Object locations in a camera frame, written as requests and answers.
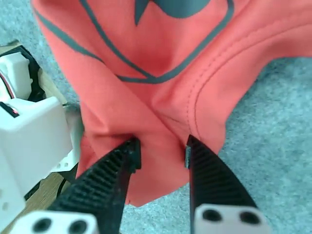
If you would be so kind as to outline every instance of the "black cable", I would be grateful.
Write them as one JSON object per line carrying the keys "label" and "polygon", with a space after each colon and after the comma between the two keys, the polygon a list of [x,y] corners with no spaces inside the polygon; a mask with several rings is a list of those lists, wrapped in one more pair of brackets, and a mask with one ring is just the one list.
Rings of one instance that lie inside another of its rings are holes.
{"label": "black cable", "polygon": [[61,194],[62,189],[63,189],[65,183],[66,183],[66,179],[63,179],[62,182],[60,183],[59,187],[58,187],[57,198]]}

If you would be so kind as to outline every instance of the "white plastic bracket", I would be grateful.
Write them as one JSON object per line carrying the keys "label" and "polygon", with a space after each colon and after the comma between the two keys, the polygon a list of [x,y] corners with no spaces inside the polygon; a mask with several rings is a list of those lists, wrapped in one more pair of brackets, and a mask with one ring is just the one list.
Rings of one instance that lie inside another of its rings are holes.
{"label": "white plastic bracket", "polygon": [[97,219],[92,214],[35,211],[20,218],[11,234],[99,234]]}
{"label": "white plastic bracket", "polygon": [[[31,94],[33,80],[30,79],[28,64],[29,60],[21,52],[0,57],[0,73],[13,92],[14,98],[27,100]],[[0,87],[4,92],[3,82]]]}

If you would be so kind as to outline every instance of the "red shirt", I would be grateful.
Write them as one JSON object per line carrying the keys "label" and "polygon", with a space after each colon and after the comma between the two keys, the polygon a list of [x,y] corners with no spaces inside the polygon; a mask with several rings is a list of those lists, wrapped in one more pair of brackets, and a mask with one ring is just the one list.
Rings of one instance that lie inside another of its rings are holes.
{"label": "red shirt", "polygon": [[231,111],[272,59],[312,55],[311,0],[33,0],[81,101],[78,173],[135,135],[127,203],[181,187],[189,134],[216,153]]}

